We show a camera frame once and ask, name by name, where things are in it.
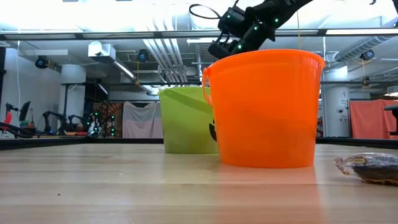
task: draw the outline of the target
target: security camera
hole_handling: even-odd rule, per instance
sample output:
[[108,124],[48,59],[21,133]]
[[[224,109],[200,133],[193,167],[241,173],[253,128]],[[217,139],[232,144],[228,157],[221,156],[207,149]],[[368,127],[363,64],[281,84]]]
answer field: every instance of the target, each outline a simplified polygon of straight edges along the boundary
[[362,60],[372,60],[374,58],[374,51],[368,50],[367,52],[362,53],[359,58]]
[[141,49],[138,52],[137,61],[144,63],[144,62],[148,61],[148,59],[149,59],[148,51],[145,49]]
[[48,68],[49,65],[50,60],[47,59],[47,56],[39,56],[35,63],[35,66],[40,69]]

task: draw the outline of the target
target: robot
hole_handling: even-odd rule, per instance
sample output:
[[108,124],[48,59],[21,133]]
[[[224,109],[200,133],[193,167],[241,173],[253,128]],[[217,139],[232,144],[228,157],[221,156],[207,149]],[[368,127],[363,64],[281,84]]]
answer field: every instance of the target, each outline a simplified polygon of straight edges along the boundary
[[[209,53],[218,59],[222,59],[231,55],[240,54],[258,50],[266,39],[275,41],[275,30],[287,22],[301,7],[312,2],[313,0],[265,0],[263,3],[247,7],[246,10],[240,9],[236,4],[229,7],[223,16],[216,13],[217,18],[209,18],[199,16],[192,12],[195,6],[190,6],[190,13],[194,16],[205,19],[220,19],[218,28],[221,35],[216,41],[209,46]],[[375,4],[377,0],[373,0],[370,4]],[[392,0],[398,13],[398,0]],[[222,36],[227,36],[227,40],[231,35],[239,40],[233,40],[232,43],[227,41],[221,42]]]

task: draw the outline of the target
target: bucket handle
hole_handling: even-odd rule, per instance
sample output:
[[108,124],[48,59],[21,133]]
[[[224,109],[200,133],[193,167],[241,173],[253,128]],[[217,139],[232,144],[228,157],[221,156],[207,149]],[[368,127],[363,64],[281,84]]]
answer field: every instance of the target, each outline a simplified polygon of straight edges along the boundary
[[211,96],[209,96],[207,94],[206,89],[205,89],[206,81],[209,79],[209,77],[208,77],[209,73],[210,73],[210,69],[209,68],[205,68],[205,70],[203,71],[203,76],[201,78],[201,87],[203,89],[203,95],[205,96],[205,100],[207,101],[207,103],[210,106],[213,106],[213,102],[211,101]]

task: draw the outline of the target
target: table surface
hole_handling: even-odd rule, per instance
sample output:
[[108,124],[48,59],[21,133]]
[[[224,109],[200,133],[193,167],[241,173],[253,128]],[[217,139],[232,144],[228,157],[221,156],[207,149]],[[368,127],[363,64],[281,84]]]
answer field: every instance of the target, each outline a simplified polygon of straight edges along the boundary
[[362,182],[317,145],[314,167],[227,166],[155,144],[0,151],[0,223],[398,223],[398,187]]

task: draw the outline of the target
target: plastic bag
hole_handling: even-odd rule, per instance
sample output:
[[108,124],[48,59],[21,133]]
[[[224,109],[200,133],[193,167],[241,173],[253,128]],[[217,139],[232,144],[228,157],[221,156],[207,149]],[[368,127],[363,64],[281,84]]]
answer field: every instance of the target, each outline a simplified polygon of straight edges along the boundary
[[335,164],[339,170],[349,175],[350,170],[363,180],[398,185],[398,156],[385,153],[358,153],[346,159],[337,157]]

